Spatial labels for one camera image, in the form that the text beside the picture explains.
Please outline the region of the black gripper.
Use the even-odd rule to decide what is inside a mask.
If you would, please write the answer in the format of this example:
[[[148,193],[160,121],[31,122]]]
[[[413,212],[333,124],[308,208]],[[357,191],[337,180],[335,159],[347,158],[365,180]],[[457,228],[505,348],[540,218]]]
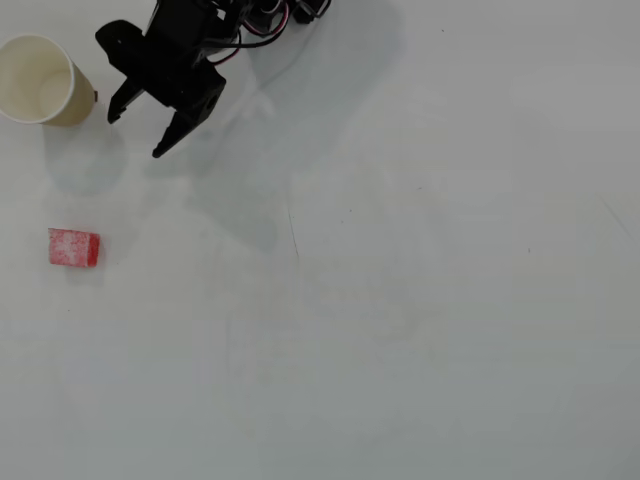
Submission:
[[[111,96],[107,121],[114,124],[145,89],[136,77],[142,71],[138,47],[142,31],[125,20],[102,26],[95,39],[124,82]],[[162,78],[150,93],[175,114],[153,158],[175,147],[211,114],[226,80],[208,56],[231,49],[235,40],[233,1],[159,1],[145,33],[161,57]]]

